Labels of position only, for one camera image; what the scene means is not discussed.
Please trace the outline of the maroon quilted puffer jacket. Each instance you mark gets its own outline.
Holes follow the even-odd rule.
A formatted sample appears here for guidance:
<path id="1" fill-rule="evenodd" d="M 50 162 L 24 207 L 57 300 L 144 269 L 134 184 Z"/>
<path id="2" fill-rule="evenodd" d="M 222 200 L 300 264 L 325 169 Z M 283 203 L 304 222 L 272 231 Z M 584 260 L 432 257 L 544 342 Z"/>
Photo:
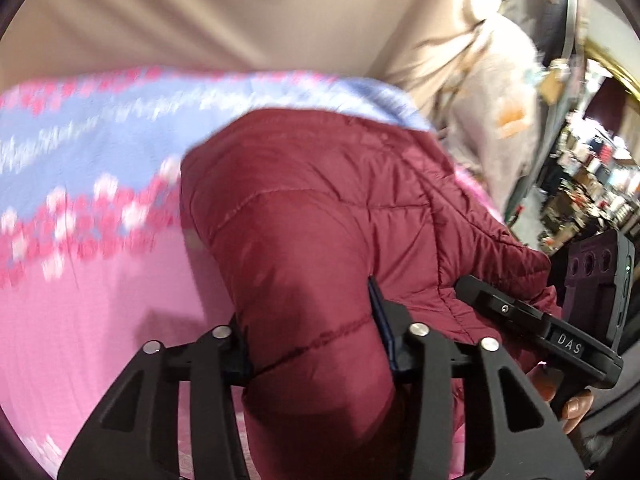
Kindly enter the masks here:
<path id="1" fill-rule="evenodd" d="M 473 275 L 558 314 L 548 258 L 514 240 L 427 132 L 324 110 L 255 110 L 183 159 L 181 212 L 218 264 L 254 378 L 265 479 L 386 479 L 405 399 L 368 294 L 450 339 L 496 326 L 454 293 Z"/>

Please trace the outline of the cluttered shelf with items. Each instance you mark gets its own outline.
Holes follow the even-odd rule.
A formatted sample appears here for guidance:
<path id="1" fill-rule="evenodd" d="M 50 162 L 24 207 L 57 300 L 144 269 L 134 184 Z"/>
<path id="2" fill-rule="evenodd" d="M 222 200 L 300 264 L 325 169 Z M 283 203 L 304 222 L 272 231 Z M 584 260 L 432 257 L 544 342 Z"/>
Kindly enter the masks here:
<path id="1" fill-rule="evenodd" d="M 608 228 L 639 243 L 639 91 L 590 58 L 584 92 L 541 174 L 539 247 L 551 255 Z"/>

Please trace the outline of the pink rose floral bedsheet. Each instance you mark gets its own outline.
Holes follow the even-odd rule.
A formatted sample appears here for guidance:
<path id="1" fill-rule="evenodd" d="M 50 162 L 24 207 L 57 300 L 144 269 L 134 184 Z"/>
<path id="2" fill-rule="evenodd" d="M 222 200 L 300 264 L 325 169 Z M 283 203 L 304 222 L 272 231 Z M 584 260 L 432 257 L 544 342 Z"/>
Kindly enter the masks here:
<path id="1" fill-rule="evenodd" d="M 428 129 L 398 88 L 314 72 L 152 66 L 2 93 L 1 407 L 47 478 L 142 344 L 230 318 L 215 261 L 180 219 L 180 166 L 258 108 Z"/>

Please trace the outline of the hanging cream floral cloth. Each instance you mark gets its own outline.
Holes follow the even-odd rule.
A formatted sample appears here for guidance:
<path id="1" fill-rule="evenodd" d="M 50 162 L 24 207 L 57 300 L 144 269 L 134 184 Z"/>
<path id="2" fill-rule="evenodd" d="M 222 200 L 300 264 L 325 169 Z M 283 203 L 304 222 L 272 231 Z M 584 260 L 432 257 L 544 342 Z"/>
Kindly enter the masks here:
<path id="1" fill-rule="evenodd" d="M 488 18 L 434 109 L 444 147 L 502 214 L 538 143 L 537 56 L 517 24 Z"/>

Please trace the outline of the yellow paper tag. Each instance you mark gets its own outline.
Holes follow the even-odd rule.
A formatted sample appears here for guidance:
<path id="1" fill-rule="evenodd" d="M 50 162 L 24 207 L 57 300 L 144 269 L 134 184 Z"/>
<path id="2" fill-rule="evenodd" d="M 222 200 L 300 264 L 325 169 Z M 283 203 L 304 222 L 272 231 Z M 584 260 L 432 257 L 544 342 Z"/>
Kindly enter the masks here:
<path id="1" fill-rule="evenodd" d="M 538 93 L 548 106 L 555 105 L 565 89 L 570 76 L 570 64 L 566 58 L 552 60 L 544 78 L 538 84 Z"/>

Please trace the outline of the beige curtain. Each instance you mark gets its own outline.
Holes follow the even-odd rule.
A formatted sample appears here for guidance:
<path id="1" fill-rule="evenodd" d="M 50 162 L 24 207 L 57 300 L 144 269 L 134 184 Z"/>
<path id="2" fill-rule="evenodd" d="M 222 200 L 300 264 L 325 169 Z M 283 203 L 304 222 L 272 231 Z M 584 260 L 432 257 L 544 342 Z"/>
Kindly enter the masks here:
<path id="1" fill-rule="evenodd" d="M 437 86 L 500 0 L 23 0 L 1 83 L 142 65 Z"/>

